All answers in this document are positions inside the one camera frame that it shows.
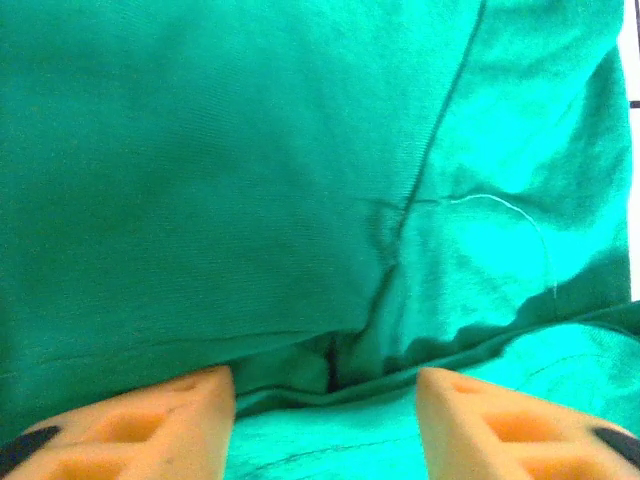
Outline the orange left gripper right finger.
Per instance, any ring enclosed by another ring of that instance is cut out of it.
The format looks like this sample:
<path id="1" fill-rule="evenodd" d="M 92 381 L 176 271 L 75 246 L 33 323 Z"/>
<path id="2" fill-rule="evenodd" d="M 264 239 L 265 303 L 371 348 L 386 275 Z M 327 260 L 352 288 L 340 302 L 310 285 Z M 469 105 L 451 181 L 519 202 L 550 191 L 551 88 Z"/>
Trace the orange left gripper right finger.
<path id="1" fill-rule="evenodd" d="M 416 411 L 431 479 L 639 476 L 628 430 L 454 371 L 419 371 Z"/>

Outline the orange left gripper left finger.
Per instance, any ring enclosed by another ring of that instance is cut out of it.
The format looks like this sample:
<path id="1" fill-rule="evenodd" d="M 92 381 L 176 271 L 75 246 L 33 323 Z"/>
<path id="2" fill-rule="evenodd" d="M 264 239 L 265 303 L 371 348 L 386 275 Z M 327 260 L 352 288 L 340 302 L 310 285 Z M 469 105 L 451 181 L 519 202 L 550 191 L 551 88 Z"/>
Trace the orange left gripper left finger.
<path id="1" fill-rule="evenodd" d="M 221 479 L 235 417 L 217 366 L 42 420 L 1 447 L 4 479 Z"/>

